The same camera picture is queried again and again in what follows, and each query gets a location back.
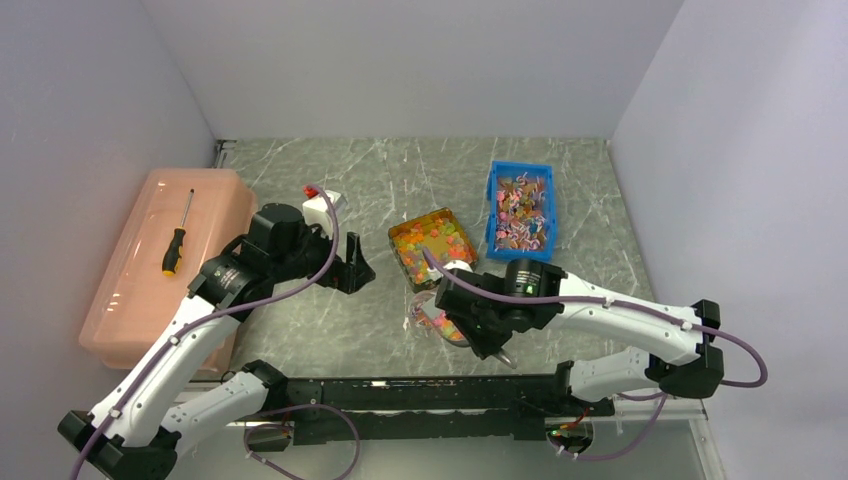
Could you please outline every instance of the marble floor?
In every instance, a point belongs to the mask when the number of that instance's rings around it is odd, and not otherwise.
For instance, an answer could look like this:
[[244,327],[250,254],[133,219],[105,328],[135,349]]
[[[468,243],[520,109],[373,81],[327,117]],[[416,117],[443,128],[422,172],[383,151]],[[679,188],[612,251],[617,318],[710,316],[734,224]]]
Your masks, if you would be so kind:
[[[343,230],[361,235],[377,279],[360,292],[313,287],[259,309],[241,327],[234,368],[262,358],[290,376],[405,376],[549,373],[558,362],[620,351],[609,339],[546,329],[519,334],[510,370],[452,347],[405,315],[411,290],[388,243],[389,227],[441,207],[453,210],[480,254],[477,271],[502,274],[485,258],[485,188],[492,160],[553,166],[559,218],[552,263],[604,287],[651,299],[621,192],[602,139],[286,138],[239,141],[228,167],[260,205],[299,206],[308,182],[343,192]],[[277,292],[293,283],[278,286]]]

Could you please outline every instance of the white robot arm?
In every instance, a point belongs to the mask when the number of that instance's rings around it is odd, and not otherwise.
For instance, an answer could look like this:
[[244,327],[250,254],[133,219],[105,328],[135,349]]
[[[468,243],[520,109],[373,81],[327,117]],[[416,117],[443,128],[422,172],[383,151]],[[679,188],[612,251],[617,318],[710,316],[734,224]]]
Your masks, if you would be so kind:
[[530,328],[573,328],[630,346],[597,360],[560,364],[562,396],[590,403],[659,387],[680,397],[706,398],[724,376],[722,352],[703,332],[720,325],[713,302],[691,307],[648,302],[527,259],[510,262],[503,278],[464,267],[442,280],[432,307],[446,312],[481,359],[494,356],[514,366],[502,347],[513,332]]
[[[318,193],[304,202],[303,213],[282,204],[257,212],[246,235],[202,265],[165,331],[124,381],[91,411],[63,418],[60,434],[107,477],[165,478],[179,456],[227,423],[285,405],[288,379],[258,360],[221,386],[172,406],[203,360],[247,319],[248,304],[270,300],[275,284],[314,276],[309,283],[351,294],[375,278],[355,233],[347,235],[346,261],[335,255],[330,204],[338,212],[345,200],[336,192]],[[237,306],[244,308],[206,318]]]
[[[324,200],[330,199],[336,208],[344,204],[335,192],[327,192]],[[346,261],[335,257],[325,270],[332,257],[325,233],[332,224],[327,214],[327,204],[317,198],[304,203],[303,214],[288,205],[263,207],[246,235],[203,264],[177,313],[136,368],[90,412],[69,412],[60,433],[110,478],[164,479],[180,456],[224,425],[293,403],[287,387],[298,379],[288,379],[257,360],[226,383],[173,406],[203,359],[236,331],[250,310],[204,322],[199,318],[268,299],[274,284],[289,279],[314,275],[319,285],[353,293],[375,278],[353,233],[347,237]],[[428,260],[435,264],[432,257]],[[319,267],[326,275],[316,274]],[[502,349],[512,334],[548,326],[630,345],[597,360],[559,364],[553,390],[562,404],[590,405],[647,387],[705,398],[722,381],[721,350],[712,346],[709,333],[719,327],[718,305],[713,302],[702,300],[692,307],[647,302],[530,260],[510,262],[503,278],[472,273],[467,265],[456,267],[451,272],[436,268],[446,278],[427,307],[444,310],[481,359],[496,356],[514,364]],[[414,388],[415,382],[401,379],[395,389],[391,379],[366,380],[353,390],[361,394],[374,389],[405,398],[400,392]],[[443,402],[436,399],[439,405]]]

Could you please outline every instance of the orange plastic container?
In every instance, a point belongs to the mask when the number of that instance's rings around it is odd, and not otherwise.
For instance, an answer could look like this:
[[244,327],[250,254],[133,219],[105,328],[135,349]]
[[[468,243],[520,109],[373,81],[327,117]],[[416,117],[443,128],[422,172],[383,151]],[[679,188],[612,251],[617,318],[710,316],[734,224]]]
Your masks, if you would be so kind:
[[[182,262],[177,274],[167,277],[162,257],[192,188]],[[256,195],[232,170],[151,172],[112,252],[80,345],[111,368],[133,368],[171,321],[200,265],[247,231],[256,207]],[[225,372],[234,341],[231,335],[201,369]]]
[[471,268],[477,265],[477,250],[449,208],[390,228],[389,245],[415,293],[436,288],[436,282],[427,276],[427,263],[421,253],[423,247],[443,263],[453,259],[462,260]]

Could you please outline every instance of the purple cable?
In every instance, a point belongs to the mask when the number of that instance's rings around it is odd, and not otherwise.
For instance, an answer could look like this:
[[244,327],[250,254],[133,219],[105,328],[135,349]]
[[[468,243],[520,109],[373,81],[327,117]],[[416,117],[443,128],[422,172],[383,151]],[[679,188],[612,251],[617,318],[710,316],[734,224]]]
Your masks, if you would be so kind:
[[[456,283],[460,287],[468,290],[469,292],[476,293],[483,298],[488,298],[489,300],[494,300],[496,302],[501,303],[512,303],[516,305],[544,305],[550,303],[591,303],[596,305],[605,305],[607,300],[604,297],[592,297],[592,296],[583,296],[583,295],[565,295],[560,297],[508,297],[506,295],[498,295],[497,293],[487,292],[482,288],[475,287],[470,283],[463,281],[457,278],[456,275],[447,271],[445,267],[443,267],[433,254],[430,253],[430,250],[424,248],[423,250],[424,258],[427,260],[427,263],[430,264],[431,267],[438,270],[442,275],[444,275],[448,280]],[[615,300],[611,303],[613,307],[624,308],[627,310],[635,310],[637,312],[645,313],[648,315],[652,315],[654,317],[659,318],[660,320],[665,320],[672,325],[682,327],[687,322],[669,315],[667,313],[660,312],[659,310],[654,310],[653,308],[646,307],[644,305],[628,302],[626,300]],[[766,367],[766,362],[763,360],[763,357],[760,355],[757,350],[752,347],[750,344],[745,342],[744,340],[736,337],[735,335],[731,335],[729,333],[723,332],[721,330],[716,330],[712,327],[706,327],[704,325],[691,324],[693,330],[697,330],[701,333],[706,333],[708,335],[715,335],[716,337],[727,340],[731,343],[735,343],[740,346],[743,350],[748,352],[749,355],[757,362],[757,367],[760,369],[760,378],[754,380],[753,382],[740,382],[736,380],[722,380],[722,385],[727,385],[729,387],[738,387],[738,388],[756,388],[762,386],[768,380],[768,367]]]
[[[615,460],[617,458],[621,458],[621,457],[627,455],[628,453],[632,452],[633,450],[635,450],[636,447],[638,447],[639,444],[642,443],[642,440],[644,440],[645,437],[648,436],[648,433],[651,432],[651,429],[654,428],[654,425],[656,425],[657,419],[660,418],[660,412],[662,412],[662,409],[665,406],[665,401],[668,398],[668,395],[663,393],[663,394],[660,394],[659,398],[660,398],[660,403],[659,403],[659,405],[657,405],[657,409],[654,410],[654,413],[653,413],[653,415],[651,415],[651,418],[648,419],[648,423],[645,424],[645,428],[643,428],[642,431],[639,432],[639,435],[637,435],[636,438],[634,438],[633,441],[630,442],[630,444],[628,444],[626,447],[622,448],[621,450],[619,450],[615,453],[607,453],[605,455],[582,455],[582,454],[578,454],[575,457],[574,454],[572,454],[572,458],[574,460],[583,461],[583,462],[604,462],[604,461],[607,461],[607,460]],[[548,437],[548,443],[550,443],[551,445],[556,447],[556,445],[554,445],[554,443],[551,441],[550,437]]]
[[626,393],[618,393],[616,395],[618,395],[619,397],[621,397],[625,400],[630,400],[631,402],[645,402],[645,401],[648,401],[648,400],[653,400],[655,398],[660,398],[663,395],[665,395],[665,393],[657,392],[657,393],[652,393],[650,395],[627,395]]
[[[341,410],[339,410],[337,408],[333,408],[329,405],[322,405],[320,403],[316,403],[314,405],[295,405],[293,407],[280,408],[278,410],[269,410],[267,412],[259,413],[258,415],[262,416],[262,417],[267,417],[269,415],[279,415],[281,413],[294,412],[294,411],[297,411],[297,410],[305,410],[307,408],[318,408],[318,409],[321,409],[321,410],[327,410],[329,412],[335,413],[336,415],[341,417],[342,420],[345,421],[345,423],[347,423],[347,426],[350,427],[350,431],[353,432],[353,440],[355,442],[355,447],[354,447],[355,449],[354,449],[354,452],[353,452],[353,460],[350,462],[350,465],[348,465],[347,469],[345,469],[345,471],[342,472],[341,475],[339,475],[338,477],[333,479],[333,480],[343,480],[348,475],[350,475],[350,472],[353,471],[353,467],[356,466],[356,462],[359,461],[359,452],[362,448],[362,445],[361,445],[362,442],[359,439],[359,431],[356,430],[356,426],[353,424],[353,421],[351,421],[351,419],[347,415],[345,415],[344,412],[342,412]],[[250,449],[250,446],[248,445],[248,440],[250,440],[250,436],[253,435],[253,433],[256,432],[257,430],[262,429],[262,428],[267,428],[269,425],[274,425],[274,424],[263,423],[261,425],[256,425],[255,427],[251,427],[246,432],[244,432],[244,450],[248,453],[248,455],[250,455],[250,458],[256,460],[257,462],[261,463],[262,465],[270,467],[271,469],[273,469],[277,473],[281,473],[281,474],[291,478],[292,480],[304,480],[303,478],[298,477],[297,475],[289,472],[288,470],[283,469],[282,467],[280,467],[276,463],[267,460],[266,458],[262,457],[261,455],[253,453],[253,450]]]
[[[324,201],[327,203],[327,211],[330,214],[330,220],[333,224],[333,243],[330,246],[330,255],[327,257],[327,261],[324,262],[324,265],[321,266],[321,269],[318,270],[318,272],[313,275],[312,278],[308,279],[301,285],[298,285],[297,287],[287,292],[283,292],[279,295],[275,295],[269,298],[264,298],[262,300],[257,300],[255,302],[225,308],[224,310],[218,310],[217,312],[212,312],[209,315],[206,315],[205,317],[198,318],[197,320],[179,329],[174,334],[175,337],[177,337],[178,339],[182,339],[188,332],[203,325],[204,323],[210,320],[221,318],[227,315],[232,315],[233,313],[243,312],[245,310],[259,308],[270,303],[285,300],[286,298],[297,295],[298,293],[306,290],[308,287],[314,285],[315,282],[317,282],[325,273],[327,273],[327,270],[330,269],[330,266],[333,264],[333,260],[335,260],[336,258],[336,251],[339,248],[339,220],[336,217],[336,211],[333,208],[333,200],[327,195],[324,189],[313,184],[309,184],[307,185],[307,187],[310,187],[316,192],[318,192],[318,194],[321,195],[321,198],[323,198]],[[162,344],[161,347],[159,347],[159,350],[157,350],[156,353],[153,354],[153,356],[150,358],[150,361],[147,362],[144,368],[141,369],[138,376],[136,376],[135,380],[133,380],[129,387],[127,387],[124,394],[112,407],[112,410],[117,410],[119,412],[122,411],[122,409],[126,406],[127,402],[129,402],[130,398],[135,393],[135,391],[138,390],[138,387],[140,387],[141,384],[147,379],[148,375],[150,375],[150,372],[152,372],[156,365],[159,363],[159,361],[162,360],[162,357],[164,357],[165,353],[170,350],[171,346],[172,344],[170,342],[165,342]],[[94,433],[91,435],[91,437],[89,437],[88,441],[85,442],[85,445],[82,447],[82,450],[80,450],[80,454],[79,456],[77,456],[76,461],[74,461],[74,466],[71,469],[71,480],[76,480],[76,478],[79,476],[80,470],[82,470],[82,466],[85,463],[85,459],[88,458],[88,454],[91,453],[91,449],[94,448],[95,442],[97,442],[103,432],[106,431],[106,429],[108,429],[110,425],[112,425],[113,421],[114,418],[112,416],[107,416],[106,418],[104,418],[103,422],[101,422],[100,425],[94,430]]]

